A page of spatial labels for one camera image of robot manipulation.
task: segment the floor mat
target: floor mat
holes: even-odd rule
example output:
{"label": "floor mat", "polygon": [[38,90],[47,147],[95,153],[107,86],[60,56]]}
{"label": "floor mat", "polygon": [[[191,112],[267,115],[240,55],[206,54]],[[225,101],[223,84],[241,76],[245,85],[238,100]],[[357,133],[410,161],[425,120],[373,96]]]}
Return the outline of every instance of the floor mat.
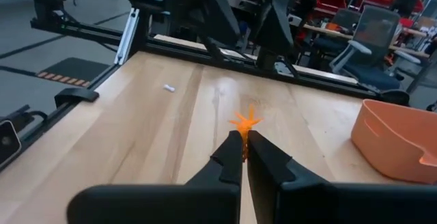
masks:
{"label": "floor mat", "polygon": [[109,67],[76,57],[69,57],[36,74],[41,79],[87,87],[99,74]]}

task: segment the wooden tabletop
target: wooden tabletop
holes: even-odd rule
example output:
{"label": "wooden tabletop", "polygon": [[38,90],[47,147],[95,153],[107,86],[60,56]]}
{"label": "wooden tabletop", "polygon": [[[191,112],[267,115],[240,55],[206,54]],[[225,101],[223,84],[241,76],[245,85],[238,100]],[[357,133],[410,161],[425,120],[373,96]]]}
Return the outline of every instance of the wooden tabletop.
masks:
{"label": "wooden tabletop", "polygon": [[[66,223],[71,198],[97,184],[183,184],[249,104],[255,130],[327,180],[392,182],[350,141],[356,98],[148,53],[96,91],[0,173],[0,223]],[[243,168],[241,223],[253,224]]]}
{"label": "wooden tabletop", "polygon": [[410,33],[410,34],[415,35],[415,36],[420,36],[420,37],[427,37],[428,36],[427,33],[419,31],[419,30],[415,30],[415,29],[409,29],[409,28],[404,27],[403,30],[404,30],[404,32]]}
{"label": "wooden tabletop", "polygon": [[[341,37],[341,38],[345,38],[345,39],[348,39],[348,40],[351,40],[354,37],[354,36],[346,35],[344,33],[340,33],[340,32],[334,31],[334,30],[323,29],[321,27],[314,27],[314,26],[310,26],[310,25],[305,25],[304,28],[305,29],[310,29],[312,31],[316,31],[316,32],[319,32],[319,33],[324,33],[324,34],[329,35],[329,36]],[[410,55],[414,55],[416,57],[426,57],[426,58],[429,57],[429,55],[424,53],[424,52],[415,51],[415,50],[412,50],[412,49],[409,49],[409,48],[398,47],[398,46],[390,46],[390,49],[394,50],[394,51],[403,51],[405,53],[408,53]]]}

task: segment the mesh chair back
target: mesh chair back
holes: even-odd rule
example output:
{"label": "mesh chair back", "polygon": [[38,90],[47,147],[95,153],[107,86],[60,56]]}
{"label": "mesh chair back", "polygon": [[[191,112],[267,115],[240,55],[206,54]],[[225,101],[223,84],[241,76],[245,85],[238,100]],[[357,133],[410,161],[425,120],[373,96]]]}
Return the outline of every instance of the mesh chair back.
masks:
{"label": "mesh chair back", "polygon": [[397,13],[366,5],[358,22],[353,40],[372,51],[371,56],[357,54],[352,61],[358,64],[381,64],[389,51],[393,36],[399,24]]}
{"label": "mesh chair back", "polygon": [[407,92],[410,93],[411,107],[426,109],[430,104],[437,102],[437,51],[422,67]]}
{"label": "mesh chair back", "polygon": [[348,9],[340,9],[334,16],[332,23],[352,30],[354,23],[358,23],[361,13]]}

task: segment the orange star-shaped object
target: orange star-shaped object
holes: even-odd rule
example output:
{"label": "orange star-shaped object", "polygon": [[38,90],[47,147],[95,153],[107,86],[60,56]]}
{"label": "orange star-shaped object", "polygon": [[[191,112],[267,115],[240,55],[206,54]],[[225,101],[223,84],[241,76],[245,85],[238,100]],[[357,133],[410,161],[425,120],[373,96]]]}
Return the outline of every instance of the orange star-shaped object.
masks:
{"label": "orange star-shaped object", "polygon": [[249,136],[249,130],[252,129],[252,126],[260,122],[262,119],[253,119],[253,116],[255,114],[255,109],[253,108],[253,105],[251,104],[249,106],[249,118],[245,118],[240,113],[235,112],[238,118],[240,118],[240,122],[237,121],[229,121],[232,124],[237,125],[237,131],[240,132],[240,135],[243,140],[243,162],[246,161],[247,156],[249,155],[249,145],[248,145],[248,136]]}

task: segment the orange object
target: orange object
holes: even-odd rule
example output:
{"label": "orange object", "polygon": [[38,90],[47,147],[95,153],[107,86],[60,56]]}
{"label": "orange object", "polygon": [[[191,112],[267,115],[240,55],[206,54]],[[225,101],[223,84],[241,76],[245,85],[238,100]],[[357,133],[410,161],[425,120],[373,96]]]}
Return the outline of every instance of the orange object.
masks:
{"label": "orange object", "polygon": [[399,20],[399,23],[406,28],[411,28],[414,25],[414,20],[411,20],[409,18],[401,18]]}
{"label": "orange object", "polygon": [[398,180],[437,182],[437,114],[364,100],[352,141],[380,173]]}
{"label": "orange object", "polygon": [[334,31],[336,31],[337,29],[338,29],[338,25],[336,25],[335,23],[327,23],[326,24],[326,29],[329,29],[329,30],[334,30]]}
{"label": "orange object", "polygon": [[240,122],[237,121],[229,121],[232,124],[237,125],[237,131],[240,132],[240,135],[243,140],[243,162],[247,159],[247,156],[249,155],[249,147],[248,147],[248,136],[249,131],[252,129],[252,126],[260,122],[262,119],[253,119],[253,116],[255,115],[255,109],[253,108],[253,105],[251,104],[249,106],[249,118],[245,118],[238,112],[235,112],[238,118],[240,118]]}

